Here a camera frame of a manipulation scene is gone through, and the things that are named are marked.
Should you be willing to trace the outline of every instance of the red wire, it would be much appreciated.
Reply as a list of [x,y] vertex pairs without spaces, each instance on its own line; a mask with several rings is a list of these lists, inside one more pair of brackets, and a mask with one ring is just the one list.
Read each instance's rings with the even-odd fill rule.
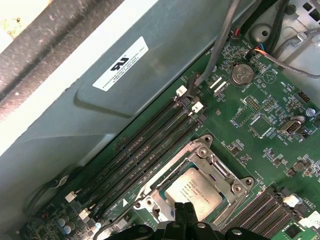
[[238,35],[239,35],[239,33],[240,33],[240,29],[239,29],[239,28],[237,28],[237,29],[235,30],[234,35],[235,35],[235,36],[238,36]]

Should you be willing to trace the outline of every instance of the black ram slot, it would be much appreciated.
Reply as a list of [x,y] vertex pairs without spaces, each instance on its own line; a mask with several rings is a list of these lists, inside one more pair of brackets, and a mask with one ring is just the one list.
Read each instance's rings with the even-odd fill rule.
[[132,172],[137,172],[137,166],[141,164],[141,162],[147,158],[150,154],[152,154],[152,151],[157,149],[159,145],[162,143],[165,143],[168,141],[171,137],[171,135],[179,129],[181,126],[183,126],[187,121],[189,120],[189,117],[187,115],[181,117],[180,121],[177,122],[177,124],[174,124],[171,126],[170,131],[166,132],[163,134],[162,132],[159,133],[159,139],[157,140],[158,144],[155,144],[154,146],[150,147],[147,149],[147,151],[136,153],[134,156],[130,158],[131,165],[127,165],[125,171],[123,172],[116,172],[114,175],[111,176],[110,180],[107,181],[105,184],[100,186],[94,194],[89,198],[89,200],[83,205],[83,208],[90,207],[94,201],[100,202],[101,200],[106,198],[106,195],[109,194],[110,191],[113,191],[114,188],[119,184],[119,182],[122,181],[122,179],[119,179],[119,177],[122,176],[128,176]]
[[260,223],[252,229],[252,232],[263,235],[286,215],[287,213],[281,208],[281,206],[278,206],[278,208],[274,209],[268,216],[261,218]]
[[253,216],[260,208],[262,208],[265,204],[268,203],[268,201],[271,200],[272,198],[266,193],[263,193],[259,197],[256,197],[251,203],[249,203],[249,205],[245,209],[243,209],[236,217],[234,217],[221,230],[221,232],[225,233],[230,228],[242,226],[251,216]]
[[277,212],[271,215],[258,229],[256,229],[253,232],[261,236],[264,236],[271,229],[273,229],[273,227],[276,226],[281,219],[284,219],[286,216],[288,216],[288,214],[285,211],[279,209]]
[[258,210],[253,217],[249,218],[246,223],[242,224],[241,228],[253,230],[261,223],[261,219],[267,218],[278,206],[274,201],[268,203],[261,210]]
[[97,212],[93,213],[92,215],[95,216],[96,218],[99,218],[101,215],[104,214],[104,212],[106,212],[106,210],[111,207],[114,202],[117,199],[121,199],[123,197],[123,195],[125,195],[128,191],[128,189],[137,182],[140,182],[141,179],[143,179],[145,177],[145,175],[148,173],[148,171],[150,171],[150,169],[152,168],[152,166],[154,166],[159,160],[161,160],[161,158],[163,156],[165,156],[169,151],[171,151],[176,145],[178,145],[179,143],[181,143],[185,137],[187,137],[193,130],[194,128],[197,126],[197,123],[192,124],[191,126],[189,126],[188,129],[186,129],[183,133],[182,136],[177,137],[175,139],[174,142],[170,143],[169,146],[167,146],[166,148],[162,148],[160,149],[161,151],[157,150],[154,151],[154,153],[150,154],[149,156],[149,160],[152,160],[147,166],[144,167],[144,169],[141,171],[142,175],[140,174],[138,177],[135,177],[134,179],[132,179],[128,184],[126,184],[126,186],[121,188],[121,194],[118,194],[116,197],[112,198],[112,200],[108,200],[108,201],[104,201],[104,203],[99,203],[99,205],[101,205],[100,210],[98,210]]
[[274,237],[280,230],[284,229],[285,226],[290,222],[291,217],[289,215],[282,218],[276,226],[272,227],[268,232],[266,232],[263,236],[265,238],[271,239]]
[[180,115],[184,110],[181,108],[178,111],[175,111],[173,113],[173,116],[170,115],[168,119],[163,120],[163,118],[161,118],[160,116],[158,117],[157,115],[157,120],[163,121],[163,123],[161,125],[159,125],[156,129],[154,129],[155,132],[154,134],[149,134],[148,136],[143,136],[146,135],[146,133],[155,127],[155,125],[158,123],[156,122],[152,122],[151,125],[148,124],[148,128],[143,129],[142,131],[139,132],[138,136],[135,137],[133,139],[133,141],[130,141],[130,144],[127,144],[125,148],[123,148],[120,152],[118,152],[114,157],[112,157],[111,161],[108,161],[107,163],[109,164],[105,164],[103,166],[103,168],[101,169],[101,171],[97,174],[97,176],[92,179],[90,182],[88,182],[83,189],[81,190],[81,192],[79,193],[79,200],[81,201],[84,197],[88,197],[89,195],[91,195],[93,193],[93,191],[95,191],[97,188],[100,187],[99,182],[103,181],[107,181],[107,179],[104,179],[104,177],[106,175],[110,176],[112,175],[114,172],[118,171],[120,169],[121,166],[123,166],[123,161],[126,161],[129,157],[129,155],[134,154],[136,151],[138,151],[140,149],[140,146],[143,145],[145,142],[147,142],[148,140],[150,140],[151,138],[154,137],[154,135],[158,134],[160,132],[159,129],[164,128],[164,126],[166,126],[166,124],[168,123],[169,120],[176,118],[178,115]]

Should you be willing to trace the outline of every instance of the cable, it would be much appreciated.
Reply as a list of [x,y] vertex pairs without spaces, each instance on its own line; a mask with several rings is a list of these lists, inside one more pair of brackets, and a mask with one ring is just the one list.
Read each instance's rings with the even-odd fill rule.
[[134,203],[132,203],[123,213],[121,213],[121,215],[119,215],[112,223],[109,223],[107,225],[102,226],[99,231],[97,231],[95,233],[95,235],[93,236],[92,240],[97,240],[99,235],[102,234],[105,230],[107,230],[108,228],[112,227],[113,225],[117,224],[130,210],[131,208],[136,205],[139,201],[141,201],[141,198],[138,198],[137,200],[134,201]]
[[[320,35],[320,27],[312,30],[305,31],[304,34],[307,36],[307,38],[313,38],[314,36]],[[298,36],[293,36],[286,41],[284,41],[272,54],[272,56],[275,59],[278,59],[281,54],[286,50],[286,48],[292,44],[297,45],[301,42],[301,40],[298,38]]]
[[248,10],[243,14],[243,16],[240,18],[238,23],[236,24],[236,30],[234,32],[235,36],[238,36],[241,32],[241,28],[246,23],[246,21],[254,14],[254,12],[258,9],[260,6],[262,0],[256,0],[249,8]]
[[28,218],[34,219],[33,210],[37,202],[39,202],[40,198],[52,187],[57,185],[55,180],[48,181],[44,185],[40,187],[40,189],[34,194],[32,199],[29,201],[27,206],[24,208],[23,212]]
[[280,2],[279,9],[276,13],[274,22],[272,24],[271,32],[269,34],[269,37],[266,43],[264,44],[265,51],[267,53],[272,53],[279,41],[281,30],[282,30],[282,24],[283,24],[285,13],[286,13],[286,8],[289,4],[289,1],[290,0],[282,0]]
[[215,69],[218,58],[226,44],[230,29],[231,29],[231,25],[234,19],[234,15],[236,13],[239,3],[240,3],[240,0],[232,0],[230,2],[220,33],[215,40],[214,47],[212,49],[212,53],[210,56],[210,60],[203,74],[195,81],[195,85],[197,87],[200,86],[200,84],[202,84],[210,76],[212,71]]
[[310,0],[310,3],[315,7],[315,9],[320,13],[320,3],[317,0]]
[[294,68],[292,66],[289,66],[289,65],[275,59],[273,56],[269,55],[268,53],[266,53],[265,51],[262,51],[260,49],[254,49],[254,50],[261,53],[266,59],[270,60],[271,62],[274,62],[275,64],[278,64],[280,67],[283,67],[284,69],[290,70],[290,71],[297,73],[297,74],[305,75],[309,78],[320,79],[320,75],[314,75],[309,72],[306,72],[306,71]]
[[260,3],[257,10],[249,17],[249,19],[243,24],[241,28],[241,33],[243,35],[252,27],[252,25],[256,22],[256,20],[266,12],[273,4],[275,4],[278,0],[264,0]]

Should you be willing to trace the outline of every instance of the chip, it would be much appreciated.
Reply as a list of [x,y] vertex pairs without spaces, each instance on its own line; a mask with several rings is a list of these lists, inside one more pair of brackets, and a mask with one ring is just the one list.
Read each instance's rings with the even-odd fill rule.
[[306,168],[305,164],[301,161],[296,162],[293,167],[297,172],[303,172]]
[[239,153],[239,148],[235,147],[234,149],[231,150],[231,153],[235,156]]
[[172,207],[175,203],[191,202],[199,221],[205,219],[223,201],[217,190],[193,167],[174,181],[164,195]]
[[276,166],[279,166],[279,165],[282,163],[282,161],[281,161],[279,158],[276,158],[276,159],[273,160],[273,163],[274,163]]
[[294,177],[294,176],[297,174],[297,172],[296,172],[293,168],[290,168],[290,169],[287,171],[287,173],[288,173],[289,176],[291,176],[291,177]]
[[258,116],[250,125],[250,129],[260,138],[263,139],[264,136],[272,128],[270,123],[265,120],[262,116]]
[[285,230],[285,234],[287,234],[291,239],[294,239],[302,230],[295,224],[291,225],[287,230]]

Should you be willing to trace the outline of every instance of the black cable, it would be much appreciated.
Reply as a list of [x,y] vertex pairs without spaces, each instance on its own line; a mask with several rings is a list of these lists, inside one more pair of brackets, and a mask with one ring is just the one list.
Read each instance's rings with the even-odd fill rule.
[[279,41],[281,30],[282,30],[282,24],[284,22],[284,17],[286,14],[286,8],[289,4],[290,0],[282,0],[279,5],[279,9],[276,13],[275,19],[272,24],[271,32],[269,34],[268,39],[264,43],[264,49],[267,53],[272,53],[276,45]]
[[210,60],[203,74],[195,81],[196,86],[200,86],[200,84],[202,84],[206,79],[208,79],[212,71],[215,69],[218,58],[226,44],[239,3],[240,3],[240,0],[232,0],[230,2],[220,33],[218,34],[216,41],[214,43]]
[[24,208],[23,212],[24,214],[28,217],[28,218],[32,218],[34,219],[34,214],[33,214],[33,210],[37,204],[37,202],[39,202],[40,198],[52,187],[54,187],[55,185],[57,185],[57,182],[55,180],[51,180],[48,181],[47,183],[45,183],[44,185],[42,185],[40,187],[40,189],[34,194],[34,196],[32,197],[32,199],[29,201],[29,203],[27,204],[27,206]]
[[248,10],[240,17],[240,20],[235,24],[236,29],[239,30],[237,34],[241,33],[243,25],[248,21],[248,19],[254,14],[254,12],[260,6],[262,0],[255,0],[255,2],[248,8]]
[[256,20],[265,13],[277,0],[263,0],[257,10],[249,17],[249,19],[241,27],[241,33],[245,35],[251,26],[256,22]]

